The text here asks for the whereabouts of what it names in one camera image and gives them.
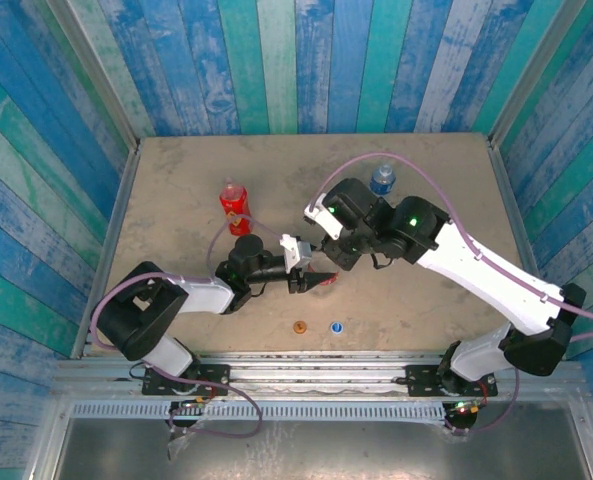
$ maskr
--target blue bottle cap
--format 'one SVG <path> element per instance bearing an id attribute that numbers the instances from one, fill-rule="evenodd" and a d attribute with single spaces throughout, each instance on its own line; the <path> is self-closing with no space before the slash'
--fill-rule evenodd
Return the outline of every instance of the blue bottle cap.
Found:
<path id="1" fill-rule="evenodd" d="M 340 323 L 340 322 L 334 322 L 334 323 L 332 323 L 332 324 L 331 324 L 331 326 L 330 326 L 330 329 L 331 329 L 332 333 L 335 333 L 335 334 L 337 334 L 337 335 L 338 335 L 339 333 L 343 333 L 343 328 L 344 328 L 344 327 L 343 327 L 343 324 L 342 324 L 342 323 Z"/>

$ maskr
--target aluminum frame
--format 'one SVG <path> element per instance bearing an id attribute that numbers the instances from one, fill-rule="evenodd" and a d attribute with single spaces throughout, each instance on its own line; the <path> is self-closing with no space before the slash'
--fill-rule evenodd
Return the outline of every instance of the aluminum frame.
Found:
<path id="1" fill-rule="evenodd" d="M 418 403 L 419 399 L 409 397 L 407 388 L 393 383 L 392 378 L 404 376 L 407 365 L 437 364 L 441 355 L 404 351 L 234 352 L 208 354 L 202 358 L 208 363 L 230 364 L 231 385 L 242 388 L 259 402 L 279 406 L 299 402 L 299 405 L 312 408 L 325 404 L 351 406 L 369 402 L 375 408 L 378 405 L 403 408 Z M 147 404 L 160 407 L 166 401 L 179 400 L 178 396 L 143 396 L 141 382 L 129 376 L 133 365 L 118 356 L 62 362 L 52 392 L 54 399 L 41 424 L 25 478 L 54 478 L 69 420 L 76 418 L 77 405 L 102 399 L 104 404 L 118 407 L 116 418 L 122 418 L 121 407 L 134 404 L 141 408 Z M 499 395 L 490 401 L 508 401 L 515 386 L 513 372 L 499 372 L 497 386 Z M 240 399 L 232 396 L 228 400 L 239 403 Z M 444 397 L 423 399 L 428 404 L 444 400 Z M 556 402 L 569 410 L 593 479 L 593 400 L 580 364 L 563 362 L 552 376 L 545 378 L 522 374 L 519 401 Z"/>
<path id="2" fill-rule="evenodd" d="M 47 0 L 47 5 L 58 20 L 58 24 L 96 87 L 121 137 L 130 149 L 136 148 L 138 138 L 132 129 L 125 109 L 69 0 Z"/>
<path id="3" fill-rule="evenodd" d="M 125 220 L 125 214 L 127 213 L 127 205 L 129 204 L 129 197 L 134 186 L 140 155 L 141 143 L 137 145 L 135 150 L 130 152 L 127 163 L 125 164 L 123 178 L 116 194 L 116 203 L 112 211 L 112 218 L 107 227 L 105 242 L 103 243 L 103 249 L 100 254 L 98 266 L 96 267 L 94 281 L 92 282 L 92 288 L 87 298 L 87 305 L 85 305 L 85 311 L 83 312 L 83 318 L 76 334 L 76 340 L 72 347 L 70 358 L 80 358 L 85 353 L 84 349 L 89 336 L 88 332 L 92 311 L 103 298 L 105 289 L 107 288 L 109 272 L 112 269 L 116 247 L 118 246 L 118 238 L 120 237 L 120 231 Z"/>

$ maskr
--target blue wooden wall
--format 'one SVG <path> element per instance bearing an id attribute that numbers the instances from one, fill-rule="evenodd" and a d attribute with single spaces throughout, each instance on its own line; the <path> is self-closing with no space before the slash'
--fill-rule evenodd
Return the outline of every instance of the blue wooden wall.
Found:
<path id="1" fill-rule="evenodd" d="M 593 311 L 593 0 L 546 66 L 501 152 L 541 274 L 584 287 Z M 593 331 L 593 321 L 581 318 L 574 330 Z M 593 388 L 593 339 L 573 344 L 569 354 L 585 363 Z"/>
<path id="2" fill-rule="evenodd" d="M 45 0 L 0 0 L 0 480 L 70 355 L 127 154 Z"/>
<path id="3" fill-rule="evenodd" d="M 68 0 L 139 137 L 489 132 L 563 0 Z"/>

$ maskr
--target black mounting bracket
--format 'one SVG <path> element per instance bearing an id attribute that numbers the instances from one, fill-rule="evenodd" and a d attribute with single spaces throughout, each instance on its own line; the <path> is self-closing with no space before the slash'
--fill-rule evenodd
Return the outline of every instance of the black mounting bracket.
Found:
<path id="1" fill-rule="evenodd" d="M 478 382 L 464 382 L 459 385 L 459 391 L 450 391 L 443 385 L 438 374 L 438 365 L 407 365 L 405 377 L 398 377 L 394 382 L 407 385 L 410 397 L 495 397 L 498 395 L 496 378 L 493 374 L 483 376 Z M 480 384 L 485 385 L 486 392 Z"/>
<path id="2" fill-rule="evenodd" d="M 201 364 L 195 378 L 198 380 L 207 380 L 215 383 L 229 383 L 229 374 L 231 367 L 229 365 L 210 365 Z M 191 397 L 226 397 L 228 390 L 224 388 L 211 388 L 202 385 L 187 385 L 186 383 L 169 380 L 151 368 L 145 370 L 143 377 L 143 395 L 151 396 L 171 396 L 187 395 Z"/>

